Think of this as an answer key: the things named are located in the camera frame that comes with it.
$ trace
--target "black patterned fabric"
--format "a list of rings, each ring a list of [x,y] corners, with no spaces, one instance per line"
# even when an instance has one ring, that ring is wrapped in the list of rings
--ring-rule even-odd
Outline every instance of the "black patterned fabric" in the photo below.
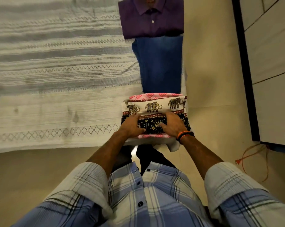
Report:
[[[191,130],[187,114],[183,113],[183,110],[175,111],[181,120],[184,122],[188,131]],[[125,121],[126,118],[130,116],[130,112],[124,112],[122,115],[122,123]],[[153,115],[146,115],[141,116],[138,119],[138,126],[140,128],[145,128],[147,131],[145,134],[161,134],[164,133],[163,129],[161,128],[160,124],[164,123],[167,124],[167,117],[163,114],[153,114]]]

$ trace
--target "shirt sleeve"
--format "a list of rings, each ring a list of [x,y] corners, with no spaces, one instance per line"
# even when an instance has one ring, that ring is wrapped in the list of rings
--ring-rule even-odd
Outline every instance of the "shirt sleeve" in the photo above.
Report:
[[[285,204],[231,163],[212,166],[205,176],[211,217],[230,226],[285,226]]]
[[[103,168],[82,163],[13,226],[94,226],[113,213],[108,190]]]

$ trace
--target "blue and white checkered shirt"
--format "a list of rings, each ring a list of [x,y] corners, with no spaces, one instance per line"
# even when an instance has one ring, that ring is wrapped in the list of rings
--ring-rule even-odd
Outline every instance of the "blue and white checkered shirt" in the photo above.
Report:
[[[285,226],[285,204],[231,163],[205,176],[211,217],[230,226]],[[213,226],[187,176],[153,163],[143,176],[135,163],[111,174],[78,165],[14,226]]]

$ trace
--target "shirt collar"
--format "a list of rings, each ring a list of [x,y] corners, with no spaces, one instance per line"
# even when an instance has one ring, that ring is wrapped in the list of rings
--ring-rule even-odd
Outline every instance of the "shirt collar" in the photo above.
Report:
[[[160,13],[162,13],[165,3],[166,3],[166,0],[157,0],[153,8],[157,9]],[[146,0],[134,0],[134,4],[140,15],[143,15],[146,11],[149,10]]]

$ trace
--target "gold elephant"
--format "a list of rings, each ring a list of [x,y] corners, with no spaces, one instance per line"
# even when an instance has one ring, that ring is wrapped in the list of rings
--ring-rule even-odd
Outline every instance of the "gold elephant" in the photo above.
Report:
[[[168,103],[168,106],[170,105],[170,109],[175,109],[176,106],[177,106],[177,108],[179,108],[179,104],[183,103],[183,100],[182,100],[182,102],[180,102],[180,100],[181,100],[180,98],[171,99]]]
[[[127,105],[127,108],[129,108],[130,114],[135,113],[135,112],[140,112],[139,107],[137,107],[135,104],[129,105],[128,103],[129,103],[128,101],[125,102],[125,104]]]
[[[162,105],[159,105],[157,102],[154,102],[154,103],[148,103],[146,106],[145,106],[145,109],[147,109],[147,112],[158,112],[159,109],[162,109],[163,106]]]

